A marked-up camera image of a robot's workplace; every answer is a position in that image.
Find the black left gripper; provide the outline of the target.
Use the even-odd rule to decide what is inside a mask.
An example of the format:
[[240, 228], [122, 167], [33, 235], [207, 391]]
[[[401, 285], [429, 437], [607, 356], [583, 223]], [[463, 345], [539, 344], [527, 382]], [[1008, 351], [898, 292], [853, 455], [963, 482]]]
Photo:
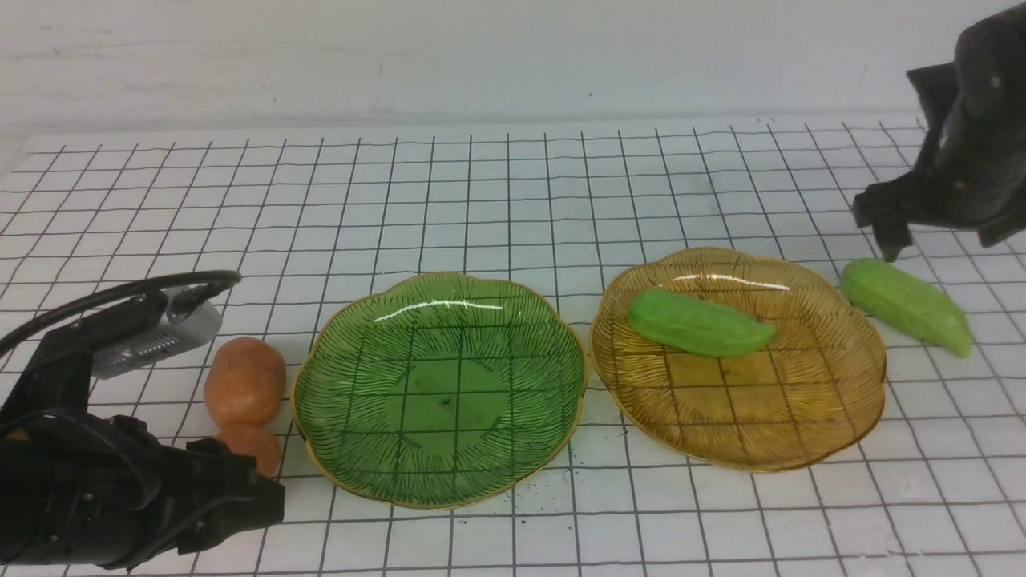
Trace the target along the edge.
[[55, 415], [2, 427], [4, 565], [126, 569], [198, 554], [285, 518], [285, 487], [213, 438], [168, 446], [131, 418]]

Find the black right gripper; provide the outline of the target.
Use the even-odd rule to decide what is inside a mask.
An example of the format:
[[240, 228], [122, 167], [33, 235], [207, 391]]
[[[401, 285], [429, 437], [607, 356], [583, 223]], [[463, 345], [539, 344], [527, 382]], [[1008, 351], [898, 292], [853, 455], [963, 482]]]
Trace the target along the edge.
[[977, 233], [985, 248], [1024, 229], [1025, 7], [969, 26], [949, 63], [914, 69], [928, 136], [912, 178], [868, 186], [853, 201], [893, 263], [916, 222]]

